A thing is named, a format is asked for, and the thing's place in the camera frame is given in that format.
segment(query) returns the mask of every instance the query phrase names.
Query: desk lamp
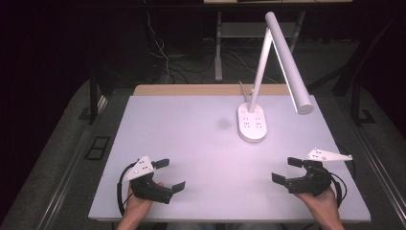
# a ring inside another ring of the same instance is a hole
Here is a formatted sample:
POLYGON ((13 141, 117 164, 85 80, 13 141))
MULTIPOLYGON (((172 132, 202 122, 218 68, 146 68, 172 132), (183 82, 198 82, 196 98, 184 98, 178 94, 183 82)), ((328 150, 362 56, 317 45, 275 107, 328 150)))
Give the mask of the desk lamp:
POLYGON ((272 43, 275 45, 275 51, 296 112, 305 115, 313 111, 313 105, 311 104, 307 89, 295 60, 287 47, 275 14, 268 12, 265 15, 265 20, 267 28, 259 57, 259 66, 251 100, 248 103, 240 105, 237 110, 238 134, 242 140, 249 143, 261 142, 267 132, 263 109, 257 104, 257 98, 272 43))

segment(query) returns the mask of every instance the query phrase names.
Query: dark background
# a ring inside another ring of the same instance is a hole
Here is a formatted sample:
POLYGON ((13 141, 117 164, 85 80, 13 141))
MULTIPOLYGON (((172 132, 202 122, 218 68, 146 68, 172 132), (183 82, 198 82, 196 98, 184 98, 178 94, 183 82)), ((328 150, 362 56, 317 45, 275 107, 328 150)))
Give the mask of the dark background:
MULTIPOLYGON (((142 1, 123 2, 128 3, 143 5, 142 1)), ((372 37, 394 19, 357 76, 406 136, 406 13, 402 3, 354 0, 349 8, 310 9, 300 39, 359 40, 364 44, 359 52, 365 53, 372 37)), ((90 73, 95 71, 101 92, 109 95, 117 88, 154 82, 158 75, 154 65, 159 63, 149 54, 154 47, 145 10, 89 11, 66 0, 1 0, 0 4, 2 221, 66 105, 90 73)), ((291 16, 289 11, 277 13, 291 16)), ((224 14, 229 20, 262 20, 261 15, 258 11, 224 14)), ((198 55, 202 37, 214 37, 215 17, 216 11, 151 13, 152 22, 159 25, 156 33, 166 44, 191 55, 198 55)))

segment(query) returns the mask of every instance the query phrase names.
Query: human hand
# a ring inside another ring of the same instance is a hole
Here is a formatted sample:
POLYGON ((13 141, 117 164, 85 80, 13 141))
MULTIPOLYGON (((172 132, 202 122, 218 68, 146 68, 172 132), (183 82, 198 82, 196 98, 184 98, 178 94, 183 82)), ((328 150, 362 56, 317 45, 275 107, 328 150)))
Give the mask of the human hand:
POLYGON ((338 213, 335 193, 331 187, 318 196, 312 194, 295 194, 307 206, 311 215, 324 230, 342 230, 343 223, 338 213))
MULTIPOLYGON (((164 183, 159 182, 158 185, 164 186, 164 183)), ((117 230, 135 230, 141 220, 148 214, 153 203, 151 200, 141 199, 133 195, 130 186, 128 186, 128 194, 131 196, 126 202, 123 219, 117 230)))

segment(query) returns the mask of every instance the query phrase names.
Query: gray carpet floor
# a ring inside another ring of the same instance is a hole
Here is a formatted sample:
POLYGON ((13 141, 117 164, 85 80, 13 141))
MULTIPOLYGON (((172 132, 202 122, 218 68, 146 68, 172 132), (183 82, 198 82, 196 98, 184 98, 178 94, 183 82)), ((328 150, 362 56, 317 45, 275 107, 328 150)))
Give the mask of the gray carpet floor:
MULTIPOLYGON (((344 65, 357 45, 351 41, 299 42, 294 58, 304 82, 310 84, 344 65)), ((258 44, 235 44, 230 41, 229 46, 227 43, 223 46, 223 83, 252 83, 255 74, 248 67, 256 70, 258 44)), ((162 75, 156 83, 216 83, 213 56, 214 50, 200 58, 181 58, 181 55, 173 52, 169 56, 172 77, 168 76, 163 60, 162 75)), ((283 82, 281 71, 275 63, 269 66, 271 70, 267 69, 263 82, 283 82)), ((367 109, 375 123, 355 126, 349 115, 350 95, 334 97, 331 93, 334 83, 335 80, 331 80, 311 93, 315 95, 340 151, 354 157, 354 164, 348 163, 348 167, 351 172, 356 172, 355 183, 372 215, 372 222, 348 223, 346 229, 404 229, 393 202, 370 163, 368 152, 373 150, 378 155, 404 196, 406 141, 366 90, 362 91, 361 109, 367 109)), ((87 215, 133 89, 117 89, 112 96, 101 97, 104 100, 101 100, 100 114, 93 125, 88 125, 87 120, 90 104, 88 90, 87 82, 72 98, 1 229, 114 228, 110 222, 92 220, 87 215), (102 160, 84 159, 97 137, 109 137, 102 160)), ((305 223, 286 224, 292 230, 304 229, 305 226, 305 223)), ((142 228, 150 229, 152 225, 146 224, 142 228)), ((318 229, 318 226, 313 225, 308 229, 318 229)))

